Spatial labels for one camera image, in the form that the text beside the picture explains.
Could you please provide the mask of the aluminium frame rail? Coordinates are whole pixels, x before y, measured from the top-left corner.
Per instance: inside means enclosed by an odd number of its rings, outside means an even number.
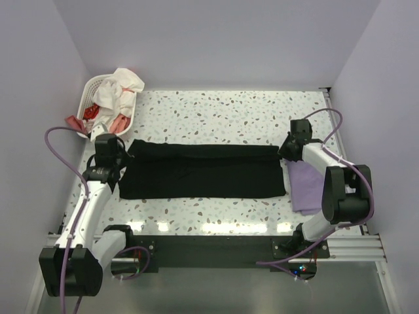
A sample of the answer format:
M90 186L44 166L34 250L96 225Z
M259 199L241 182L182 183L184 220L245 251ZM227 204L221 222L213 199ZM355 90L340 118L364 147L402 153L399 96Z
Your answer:
M130 247L130 235L126 241ZM317 244L314 248L307 247L305 250L288 257L294 259L338 259L342 261L380 261L384 259L384 250L380 239L377 236L356 236L328 238Z

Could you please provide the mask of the white laundry basket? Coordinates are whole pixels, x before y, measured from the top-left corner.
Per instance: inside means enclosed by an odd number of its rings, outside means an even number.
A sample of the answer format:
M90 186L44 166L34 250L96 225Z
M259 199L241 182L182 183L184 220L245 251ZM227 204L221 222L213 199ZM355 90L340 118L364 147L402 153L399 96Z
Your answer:
M94 93L99 88L99 85L108 77L110 77L111 74L106 75L98 75L93 78L91 78L84 86L84 90L82 92L81 101L79 104L79 108L76 114L77 119L82 120L84 116L84 112L87 108L91 108L94 105L94 102L92 100ZM127 134L130 129L132 128L132 125L134 123L134 114L136 109L132 109L132 114L130 115L130 121L127 127L122 130L119 133L116 133L117 136L122 136Z

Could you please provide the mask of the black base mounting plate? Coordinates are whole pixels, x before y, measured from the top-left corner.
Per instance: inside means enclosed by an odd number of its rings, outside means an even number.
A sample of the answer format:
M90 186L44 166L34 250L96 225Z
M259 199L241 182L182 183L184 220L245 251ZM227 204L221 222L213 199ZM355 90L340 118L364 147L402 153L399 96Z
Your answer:
M310 246L290 235L135 235L131 251L114 257L115 275L157 273L162 268L253 269Z

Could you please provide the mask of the white t shirt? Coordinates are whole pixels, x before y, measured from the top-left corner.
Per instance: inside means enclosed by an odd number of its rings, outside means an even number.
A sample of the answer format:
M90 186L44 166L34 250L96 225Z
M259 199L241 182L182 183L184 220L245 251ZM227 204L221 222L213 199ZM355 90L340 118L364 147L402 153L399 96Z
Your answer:
M144 90L145 83L133 71L118 68L105 77L93 93L93 107L97 110L86 120L86 129L103 127L113 134L128 130L136 107L136 98Z

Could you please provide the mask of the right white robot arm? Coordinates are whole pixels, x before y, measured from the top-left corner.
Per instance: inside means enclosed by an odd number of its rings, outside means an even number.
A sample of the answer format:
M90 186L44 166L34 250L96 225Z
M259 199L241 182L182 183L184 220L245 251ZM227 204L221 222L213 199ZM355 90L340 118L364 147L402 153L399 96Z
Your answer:
M289 162L304 162L323 177L321 211L302 223L299 237L291 248L300 257L308 256L337 228L349 228L367 222L374 214L371 170L354 165L331 152L312 137L309 120L290 122L290 131L278 151Z

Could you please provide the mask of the pink red garment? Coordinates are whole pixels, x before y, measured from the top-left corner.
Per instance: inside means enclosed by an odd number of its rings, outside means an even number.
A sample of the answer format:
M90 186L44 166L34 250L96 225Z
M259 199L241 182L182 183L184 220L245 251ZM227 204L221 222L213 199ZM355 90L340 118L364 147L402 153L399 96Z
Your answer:
M72 115L67 117L65 121L71 128L83 133L90 133L96 124L104 124L109 133L118 134L128 128L131 118L121 113L113 117L106 114L105 109L95 103L84 110L81 119Z

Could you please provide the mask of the folded purple t shirt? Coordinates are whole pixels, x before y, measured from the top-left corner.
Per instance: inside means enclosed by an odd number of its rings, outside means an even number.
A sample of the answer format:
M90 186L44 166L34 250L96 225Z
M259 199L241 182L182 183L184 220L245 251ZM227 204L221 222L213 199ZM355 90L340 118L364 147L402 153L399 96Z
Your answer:
M303 161L286 160L285 162L289 175L293 212L303 216L319 213L324 184L322 174Z

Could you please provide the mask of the black t shirt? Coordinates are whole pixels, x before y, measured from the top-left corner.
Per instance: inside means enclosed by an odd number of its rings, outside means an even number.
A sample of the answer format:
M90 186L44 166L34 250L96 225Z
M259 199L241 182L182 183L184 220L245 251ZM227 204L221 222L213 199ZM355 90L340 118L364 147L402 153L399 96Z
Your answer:
M261 145L180 145L135 140L134 158L119 182L125 200L282 197L278 148Z

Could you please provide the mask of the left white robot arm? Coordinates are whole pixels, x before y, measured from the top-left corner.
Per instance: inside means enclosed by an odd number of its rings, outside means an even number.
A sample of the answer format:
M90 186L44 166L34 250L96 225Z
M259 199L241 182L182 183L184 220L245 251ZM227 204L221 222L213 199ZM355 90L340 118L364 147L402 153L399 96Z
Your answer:
M49 296L95 296L105 268L118 253L130 256L136 248L127 225L107 227L99 240L95 231L105 205L120 181L120 172L132 157L114 134L104 133L94 141L95 153L84 172L64 164L81 181L76 208L52 247L45 247L39 264Z

